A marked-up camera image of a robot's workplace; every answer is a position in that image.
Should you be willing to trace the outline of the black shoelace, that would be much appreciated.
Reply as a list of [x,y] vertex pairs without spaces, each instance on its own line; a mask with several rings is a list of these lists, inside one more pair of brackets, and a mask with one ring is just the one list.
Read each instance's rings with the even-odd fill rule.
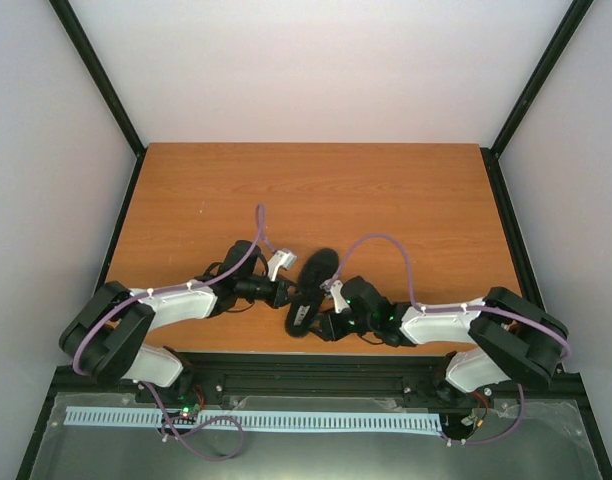
[[297,288],[285,320],[285,330],[291,337],[300,338],[308,333],[324,298],[319,285]]

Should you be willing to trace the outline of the black canvas shoe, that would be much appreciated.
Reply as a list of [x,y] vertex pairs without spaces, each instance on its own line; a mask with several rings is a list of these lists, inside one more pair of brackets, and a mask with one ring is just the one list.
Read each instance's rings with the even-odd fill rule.
[[288,335],[301,338],[309,332],[325,297],[321,285],[332,278],[339,264],[339,255],[331,248],[321,248],[306,260],[297,278],[296,297],[285,319]]

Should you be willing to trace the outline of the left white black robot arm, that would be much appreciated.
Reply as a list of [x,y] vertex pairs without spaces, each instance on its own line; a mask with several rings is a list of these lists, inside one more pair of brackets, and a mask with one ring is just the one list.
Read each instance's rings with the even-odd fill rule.
[[178,322],[231,313],[240,299],[274,309],[287,305],[295,284],[280,271],[296,259],[287,249],[266,258],[259,246],[239,240],[222,261],[184,284],[128,289],[107,282],[65,328],[58,345],[76,373],[99,385],[146,382],[170,401],[183,402],[194,390],[189,368],[172,350],[149,345],[147,335]]

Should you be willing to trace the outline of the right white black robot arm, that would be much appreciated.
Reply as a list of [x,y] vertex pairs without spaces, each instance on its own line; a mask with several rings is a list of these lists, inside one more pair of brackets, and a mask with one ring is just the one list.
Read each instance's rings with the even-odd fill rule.
[[451,407],[506,381],[545,390],[571,354],[568,330],[560,321],[503,287],[467,302],[413,305],[389,301],[357,276],[335,281],[328,295],[332,308],[317,314],[310,328],[324,341],[371,334],[394,348],[471,345],[469,351],[447,354],[422,384],[426,396]]

